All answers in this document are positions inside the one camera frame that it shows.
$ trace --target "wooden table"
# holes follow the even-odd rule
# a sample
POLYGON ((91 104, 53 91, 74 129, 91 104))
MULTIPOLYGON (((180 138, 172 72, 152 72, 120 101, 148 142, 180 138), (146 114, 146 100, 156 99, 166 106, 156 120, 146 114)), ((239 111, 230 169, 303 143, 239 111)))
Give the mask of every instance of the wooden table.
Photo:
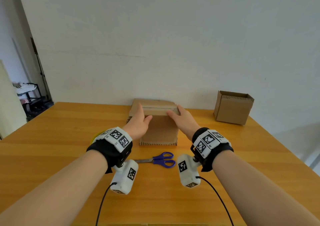
MULTIPOLYGON (((83 155, 97 132, 126 123, 130 107, 56 103, 0 141, 0 211, 44 180, 83 155)), ((320 218, 320 177, 295 157, 252 118, 245 126, 214 120, 212 110, 189 110, 200 126, 218 130, 234 151, 320 218)), ((178 146, 139 146, 134 142, 130 159, 145 159, 163 151, 192 155, 191 142, 179 132, 178 146)), ((114 174, 104 175, 74 225, 94 225, 99 205, 114 174)), ((235 225, 245 225, 215 174, 200 175, 219 192, 235 225)), ((109 191, 100 224, 213 224, 230 225, 217 195, 204 181, 194 189, 183 187, 178 168, 139 164, 131 192, 109 191)))

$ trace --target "person's right arm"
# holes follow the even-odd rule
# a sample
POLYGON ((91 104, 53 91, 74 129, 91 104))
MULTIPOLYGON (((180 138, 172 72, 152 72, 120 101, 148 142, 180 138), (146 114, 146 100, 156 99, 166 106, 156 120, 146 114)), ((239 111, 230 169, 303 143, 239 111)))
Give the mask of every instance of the person's right arm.
MULTIPOLYGON (((168 111, 192 140, 200 128, 190 112, 168 111)), ((212 168, 247 225, 320 225, 320 221, 265 175, 230 150, 219 153, 212 168)))

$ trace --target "wristband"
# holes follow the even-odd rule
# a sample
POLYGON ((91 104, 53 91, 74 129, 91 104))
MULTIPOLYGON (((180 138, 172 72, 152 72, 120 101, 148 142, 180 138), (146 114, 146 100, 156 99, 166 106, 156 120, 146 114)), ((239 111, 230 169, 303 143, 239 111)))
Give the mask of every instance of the wristband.
POLYGON ((108 163, 108 170, 106 174, 112 173, 111 168, 115 165, 121 167, 131 153, 132 139, 121 128, 115 127, 108 129, 102 134, 98 135, 87 148, 89 150, 96 150, 106 158, 108 163))
POLYGON ((216 130, 210 130, 207 127, 202 127, 194 133, 192 143, 190 149, 195 158, 202 164, 202 172, 212 170, 212 162, 220 152, 224 150, 233 152, 228 139, 216 130))

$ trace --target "forearm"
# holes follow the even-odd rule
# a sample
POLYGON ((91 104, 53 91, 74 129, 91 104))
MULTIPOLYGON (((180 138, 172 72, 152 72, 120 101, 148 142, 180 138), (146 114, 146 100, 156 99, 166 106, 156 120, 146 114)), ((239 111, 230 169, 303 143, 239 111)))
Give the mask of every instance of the forearm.
POLYGON ((0 215, 0 225, 70 225, 107 170, 95 150, 73 161, 0 215))
POLYGON ((212 167, 246 224, 320 224, 306 208, 232 151, 218 154, 212 167))

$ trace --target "scissors blade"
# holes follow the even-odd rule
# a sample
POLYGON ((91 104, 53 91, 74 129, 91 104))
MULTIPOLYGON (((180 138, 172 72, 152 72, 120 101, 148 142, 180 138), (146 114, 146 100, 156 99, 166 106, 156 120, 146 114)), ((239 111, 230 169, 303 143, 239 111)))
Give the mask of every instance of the scissors blade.
POLYGON ((135 159, 134 161, 137 163, 148 163, 148 162, 152 162, 153 158, 151 159, 135 159))

